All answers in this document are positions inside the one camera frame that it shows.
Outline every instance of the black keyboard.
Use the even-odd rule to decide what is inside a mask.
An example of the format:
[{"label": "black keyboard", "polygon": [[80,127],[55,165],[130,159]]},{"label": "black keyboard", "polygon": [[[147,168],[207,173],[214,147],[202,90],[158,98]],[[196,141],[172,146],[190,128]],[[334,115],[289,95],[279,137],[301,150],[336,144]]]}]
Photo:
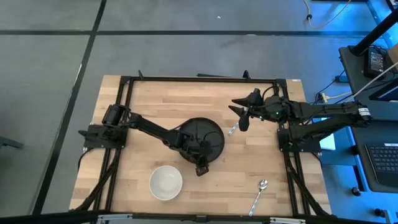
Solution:
[{"label": "black keyboard", "polygon": [[365,145],[377,181],[382,185],[398,187],[398,143]]}]

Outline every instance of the silver spoon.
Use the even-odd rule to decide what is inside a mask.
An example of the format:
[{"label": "silver spoon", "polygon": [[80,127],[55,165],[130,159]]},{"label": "silver spoon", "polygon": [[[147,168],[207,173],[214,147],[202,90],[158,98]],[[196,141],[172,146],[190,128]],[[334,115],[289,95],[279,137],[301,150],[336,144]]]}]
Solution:
[{"label": "silver spoon", "polygon": [[259,200],[260,194],[261,194],[261,192],[262,192],[263,190],[265,190],[265,189],[267,188],[267,186],[268,186],[268,181],[267,181],[267,180],[261,180],[261,181],[259,182],[259,193],[257,194],[257,197],[256,197],[256,199],[255,199],[255,201],[254,201],[254,203],[253,203],[253,206],[252,206],[251,209],[250,209],[249,216],[253,216],[254,209],[256,209],[257,202],[258,202],[258,200]]}]

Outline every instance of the wooden tabletop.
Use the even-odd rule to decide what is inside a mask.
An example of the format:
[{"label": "wooden tabletop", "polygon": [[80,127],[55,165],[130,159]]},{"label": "wooden tabletop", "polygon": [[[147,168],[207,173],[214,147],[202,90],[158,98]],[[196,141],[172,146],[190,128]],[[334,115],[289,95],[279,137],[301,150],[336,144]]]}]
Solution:
[{"label": "wooden tabletop", "polygon": [[[93,123],[100,124],[108,105],[114,104],[119,80],[120,76],[104,76]],[[220,157],[210,163],[209,173],[197,177],[195,165],[179,153],[168,149],[158,139],[130,129],[121,153],[112,211],[248,215],[258,193],[258,182],[266,179],[268,188],[262,193],[254,215],[292,215],[283,155],[276,137],[277,124],[251,119],[248,131],[236,130],[232,136],[227,135],[238,120],[228,108],[233,105],[231,99],[244,98],[254,88],[263,91],[270,85],[135,81],[130,106],[133,112],[168,129],[189,118],[212,119],[222,128],[226,144]],[[300,80],[287,80],[287,86],[291,100],[305,101]],[[83,158],[70,208],[79,206],[93,190],[103,155],[104,149],[95,149]],[[306,186],[323,209],[330,212],[319,161],[309,153],[300,156]],[[183,178],[180,194],[166,202],[157,200],[149,190],[151,173],[162,165],[176,167]],[[104,189],[101,208],[108,191],[107,186]],[[299,192],[296,186],[299,211],[303,213]]]}]

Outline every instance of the gray floor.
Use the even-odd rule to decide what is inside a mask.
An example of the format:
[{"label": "gray floor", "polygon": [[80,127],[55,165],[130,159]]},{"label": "gray floor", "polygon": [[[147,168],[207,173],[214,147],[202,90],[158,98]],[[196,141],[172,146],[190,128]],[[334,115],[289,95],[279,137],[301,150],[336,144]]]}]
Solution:
[{"label": "gray floor", "polygon": [[[386,5],[380,1],[371,2],[385,16]],[[3,0],[1,4],[0,29],[90,30],[100,1]],[[343,6],[337,2],[310,4],[316,25]],[[303,22],[305,15],[302,1],[113,0],[106,5],[99,29],[311,30]],[[366,31],[374,26],[367,5],[354,3],[323,30]],[[140,69],[145,76],[209,73],[240,77],[249,70],[252,77],[302,79],[307,100],[313,101],[314,94],[343,70],[338,48],[359,40],[361,37],[97,36],[44,212],[68,209],[83,145],[77,131],[86,129],[91,120],[103,75],[136,75]],[[0,35],[0,136],[25,142],[23,150],[0,150],[2,217],[31,210],[87,41],[84,35]],[[380,39],[378,44],[386,43]],[[333,85],[326,92],[346,91],[347,85]],[[383,201],[392,197],[398,200],[396,195],[373,192],[353,197],[347,193],[355,184],[352,170],[325,166],[324,172],[332,211],[339,217],[382,222],[369,210],[387,204]],[[347,178],[336,178],[345,175]],[[374,198],[380,202],[369,203]]]}]

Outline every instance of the white bowl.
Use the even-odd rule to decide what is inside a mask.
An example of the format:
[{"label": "white bowl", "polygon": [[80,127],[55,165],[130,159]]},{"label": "white bowl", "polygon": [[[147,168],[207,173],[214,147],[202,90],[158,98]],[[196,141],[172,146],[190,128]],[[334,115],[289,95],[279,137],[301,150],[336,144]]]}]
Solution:
[{"label": "white bowl", "polygon": [[171,200],[180,193],[182,176],[172,166],[158,167],[150,176],[149,188],[152,195],[159,200]]}]

